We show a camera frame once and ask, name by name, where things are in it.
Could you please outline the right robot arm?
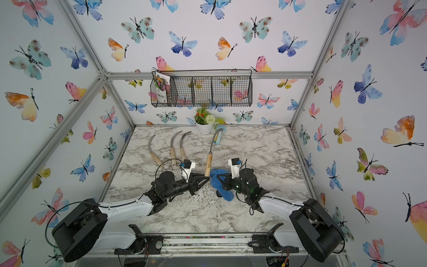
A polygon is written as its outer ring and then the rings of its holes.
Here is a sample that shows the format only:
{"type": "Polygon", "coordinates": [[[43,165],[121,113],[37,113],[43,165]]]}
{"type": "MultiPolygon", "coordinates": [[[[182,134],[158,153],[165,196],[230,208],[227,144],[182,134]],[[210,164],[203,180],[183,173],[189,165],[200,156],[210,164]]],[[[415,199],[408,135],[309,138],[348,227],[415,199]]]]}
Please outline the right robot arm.
{"type": "Polygon", "coordinates": [[[219,174],[218,180],[223,191],[234,191],[245,197],[250,213],[271,214],[292,224],[290,231],[284,229],[283,223],[276,224],[266,233],[264,242],[255,241],[260,249],[282,253],[289,248],[302,248],[319,262],[344,250],[343,231],[317,200],[292,201],[276,196],[259,185],[253,169],[237,168],[231,173],[219,174]]]}

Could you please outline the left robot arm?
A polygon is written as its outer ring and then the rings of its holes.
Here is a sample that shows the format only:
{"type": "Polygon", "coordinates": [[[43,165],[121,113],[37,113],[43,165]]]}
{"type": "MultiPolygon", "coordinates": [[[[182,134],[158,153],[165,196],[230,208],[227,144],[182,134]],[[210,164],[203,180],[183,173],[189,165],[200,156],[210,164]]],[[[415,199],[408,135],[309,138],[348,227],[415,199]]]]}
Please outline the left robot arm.
{"type": "Polygon", "coordinates": [[[151,189],[138,198],[117,203],[81,201],[52,230],[57,249],[67,263],[98,250],[113,249],[116,255],[158,254],[162,238],[143,234],[135,224],[120,228],[119,223],[154,215],[176,196],[185,192],[194,195],[209,181],[208,176],[197,173],[177,181],[171,171],[165,171],[152,182],[151,189]]]}

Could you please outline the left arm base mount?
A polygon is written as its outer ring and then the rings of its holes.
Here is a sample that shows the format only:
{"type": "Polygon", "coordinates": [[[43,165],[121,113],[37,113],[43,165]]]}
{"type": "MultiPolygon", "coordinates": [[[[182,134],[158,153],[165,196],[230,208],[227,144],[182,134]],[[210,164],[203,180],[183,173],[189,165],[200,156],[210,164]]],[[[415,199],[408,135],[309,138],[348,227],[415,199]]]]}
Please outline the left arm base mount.
{"type": "Polygon", "coordinates": [[[135,240],[126,248],[116,248],[115,255],[140,255],[145,257],[150,255],[159,255],[163,247],[164,237],[162,235],[145,235],[135,224],[129,224],[132,229],[135,240]]]}

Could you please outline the blue microfiber rag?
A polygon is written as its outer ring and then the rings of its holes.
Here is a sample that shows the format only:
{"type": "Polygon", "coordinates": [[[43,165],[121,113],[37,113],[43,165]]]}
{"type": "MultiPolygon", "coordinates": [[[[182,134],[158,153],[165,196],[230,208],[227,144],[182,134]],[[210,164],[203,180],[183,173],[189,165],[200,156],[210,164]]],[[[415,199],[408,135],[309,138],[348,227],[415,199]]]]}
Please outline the blue microfiber rag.
{"type": "Polygon", "coordinates": [[[210,171],[210,183],[213,188],[216,189],[216,196],[223,198],[226,201],[233,201],[234,195],[231,191],[226,191],[223,188],[225,182],[225,175],[228,174],[227,170],[224,169],[212,169],[210,171]]]}

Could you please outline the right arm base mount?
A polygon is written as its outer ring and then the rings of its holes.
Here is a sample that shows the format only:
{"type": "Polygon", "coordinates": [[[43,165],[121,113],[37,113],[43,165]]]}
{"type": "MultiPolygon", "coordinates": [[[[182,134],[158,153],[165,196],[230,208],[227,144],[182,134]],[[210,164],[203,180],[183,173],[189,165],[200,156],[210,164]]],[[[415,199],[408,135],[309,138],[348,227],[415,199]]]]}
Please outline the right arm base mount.
{"type": "Polygon", "coordinates": [[[276,231],[284,224],[278,223],[271,228],[266,234],[254,234],[251,237],[251,241],[248,242],[248,247],[252,248],[255,254],[266,254],[266,253],[298,253],[298,247],[282,246],[274,237],[276,231]]]}

